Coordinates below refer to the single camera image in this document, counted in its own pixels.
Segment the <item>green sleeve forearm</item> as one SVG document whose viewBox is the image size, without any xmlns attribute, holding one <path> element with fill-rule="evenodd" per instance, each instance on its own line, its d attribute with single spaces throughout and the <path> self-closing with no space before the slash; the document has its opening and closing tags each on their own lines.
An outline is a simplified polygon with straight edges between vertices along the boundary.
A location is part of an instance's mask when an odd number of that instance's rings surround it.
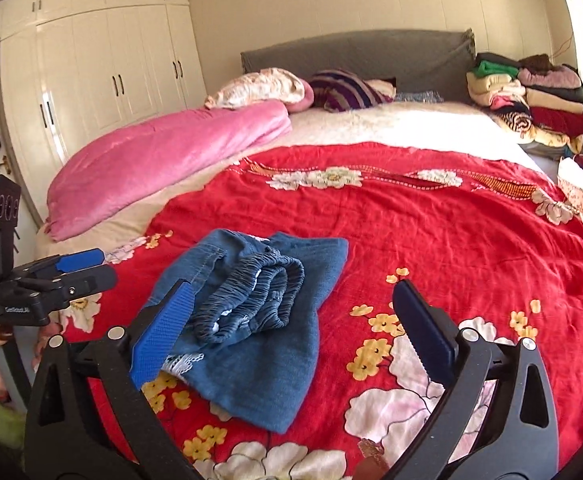
<svg viewBox="0 0 583 480">
<path fill-rule="evenodd" d="M 25 442 L 26 417 L 0 403 L 0 445 L 21 451 Z"/>
</svg>

